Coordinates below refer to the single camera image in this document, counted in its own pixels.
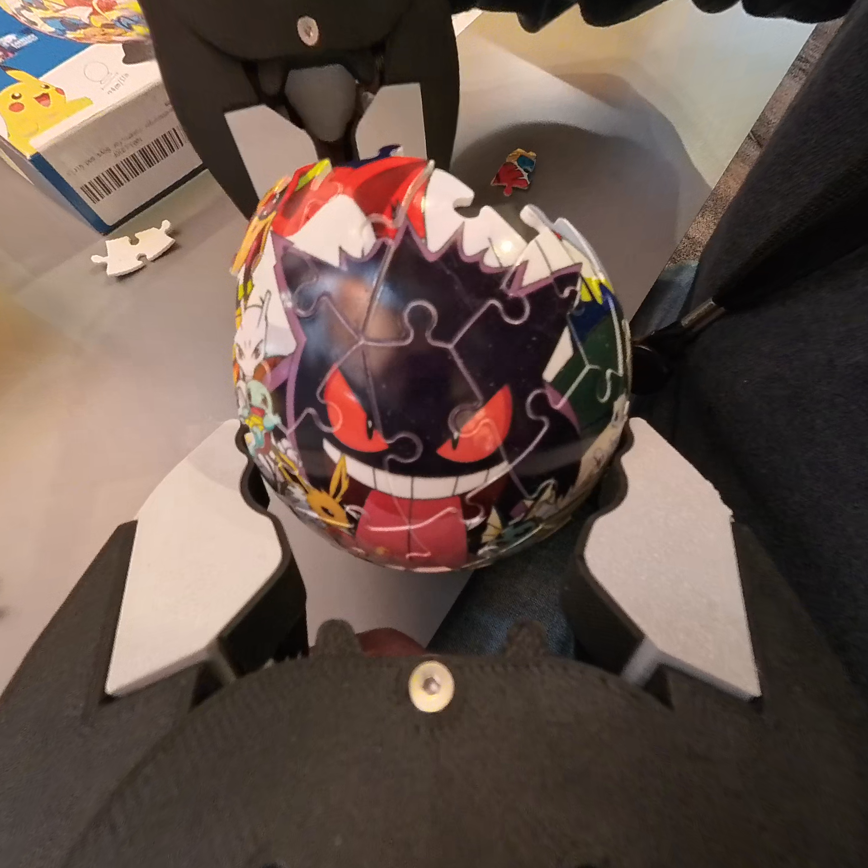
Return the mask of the single white puzzle piece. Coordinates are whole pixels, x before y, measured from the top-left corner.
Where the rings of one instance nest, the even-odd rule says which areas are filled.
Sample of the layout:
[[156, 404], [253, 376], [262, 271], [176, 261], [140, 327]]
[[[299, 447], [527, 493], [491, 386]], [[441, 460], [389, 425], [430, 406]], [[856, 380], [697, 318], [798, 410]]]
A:
[[165, 255], [175, 244], [172, 223], [162, 221], [135, 234], [106, 241], [104, 255], [91, 255], [92, 263], [105, 266], [106, 275], [120, 278], [141, 270], [146, 263]]

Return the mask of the colourful puzzle ball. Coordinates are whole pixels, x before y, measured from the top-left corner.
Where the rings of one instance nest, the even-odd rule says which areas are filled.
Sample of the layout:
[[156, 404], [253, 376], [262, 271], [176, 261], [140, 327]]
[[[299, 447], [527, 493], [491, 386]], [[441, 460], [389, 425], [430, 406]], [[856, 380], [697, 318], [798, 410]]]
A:
[[565, 220], [433, 162], [298, 168], [234, 263], [233, 380], [270, 492], [356, 557], [483, 567], [570, 520], [622, 439], [630, 334]]

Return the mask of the person's right forearm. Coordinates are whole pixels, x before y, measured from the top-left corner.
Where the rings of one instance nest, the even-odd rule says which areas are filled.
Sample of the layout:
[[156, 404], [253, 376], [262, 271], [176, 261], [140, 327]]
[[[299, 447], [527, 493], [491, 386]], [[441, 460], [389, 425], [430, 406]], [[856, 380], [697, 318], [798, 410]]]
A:
[[[453, 14], [471, 9], [512, 13], [528, 33], [537, 33], [564, 12], [577, 7], [582, 20], [605, 28], [635, 19], [662, 5], [662, 1], [450, 1]], [[827, 23], [846, 15], [853, 1], [692, 1], [706, 14], [718, 14], [742, 7], [753, 17], [786, 19], [801, 24]]]

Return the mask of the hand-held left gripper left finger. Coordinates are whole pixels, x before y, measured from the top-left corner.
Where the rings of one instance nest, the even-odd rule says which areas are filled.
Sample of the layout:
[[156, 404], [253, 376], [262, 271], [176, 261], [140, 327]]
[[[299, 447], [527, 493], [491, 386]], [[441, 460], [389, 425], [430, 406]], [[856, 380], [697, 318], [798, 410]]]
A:
[[105, 692], [203, 666], [221, 684], [307, 650], [307, 595], [284, 529], [226, 421], [157, 485], [136, 518]]

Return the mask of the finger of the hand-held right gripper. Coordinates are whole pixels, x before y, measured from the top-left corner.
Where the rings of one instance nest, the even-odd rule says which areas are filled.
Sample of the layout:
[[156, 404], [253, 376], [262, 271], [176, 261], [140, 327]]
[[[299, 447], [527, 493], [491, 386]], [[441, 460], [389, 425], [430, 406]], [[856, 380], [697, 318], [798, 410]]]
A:
[[299, 168], [332, 160], [331, 142], [322, 138], [327, 117], [311, 103], [288, 102], [282, 108], [264, 103], [226, 112], [226, 124], [242, 162], [241, 192], [233, 202], [253, 212], [264, 194]]
[[417, 81], [356, 84], [356, 113], [351, 121], [350, 162], [360, 164], [382, 154], [428, 160], [421, 86]]

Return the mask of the small red colourful puzzle piece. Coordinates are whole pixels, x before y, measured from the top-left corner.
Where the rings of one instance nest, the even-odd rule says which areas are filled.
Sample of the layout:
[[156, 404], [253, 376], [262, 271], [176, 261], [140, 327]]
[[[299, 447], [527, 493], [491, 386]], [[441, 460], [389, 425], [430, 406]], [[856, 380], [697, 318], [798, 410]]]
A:
[[512, 150], [491, 180], [493, 188], [503, 190], [506, 197], [516, 190], [527, 190], [537, 166], [537, 154], [523, 148]]

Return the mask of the blue puzzle box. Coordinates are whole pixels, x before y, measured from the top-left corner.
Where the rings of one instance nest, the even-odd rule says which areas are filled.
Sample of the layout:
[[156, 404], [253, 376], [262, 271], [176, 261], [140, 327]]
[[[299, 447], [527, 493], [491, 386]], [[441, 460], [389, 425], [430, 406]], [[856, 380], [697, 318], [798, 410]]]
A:
[[2, 157], [108, 234], [203, 170], [133, 1], [1, 3]]

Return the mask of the person's left hand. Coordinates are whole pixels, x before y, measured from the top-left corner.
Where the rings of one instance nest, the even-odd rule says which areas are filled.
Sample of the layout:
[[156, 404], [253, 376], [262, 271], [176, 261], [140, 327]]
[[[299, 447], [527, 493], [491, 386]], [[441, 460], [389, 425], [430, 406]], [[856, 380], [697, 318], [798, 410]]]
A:
[[420, 657], [423, 645], [392, 627], [378, 627], [356, 634], [362, 653], [368, 657]]

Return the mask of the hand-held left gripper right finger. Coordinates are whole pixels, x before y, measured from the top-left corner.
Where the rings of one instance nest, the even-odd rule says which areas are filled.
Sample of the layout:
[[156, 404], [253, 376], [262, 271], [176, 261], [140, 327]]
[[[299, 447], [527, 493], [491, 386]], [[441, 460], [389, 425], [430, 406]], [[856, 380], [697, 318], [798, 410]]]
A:
[[646, 686], [667, 668], [761, 696], [732, 513], [642, 419], [627, 422], [561, 590], [579, 655]]

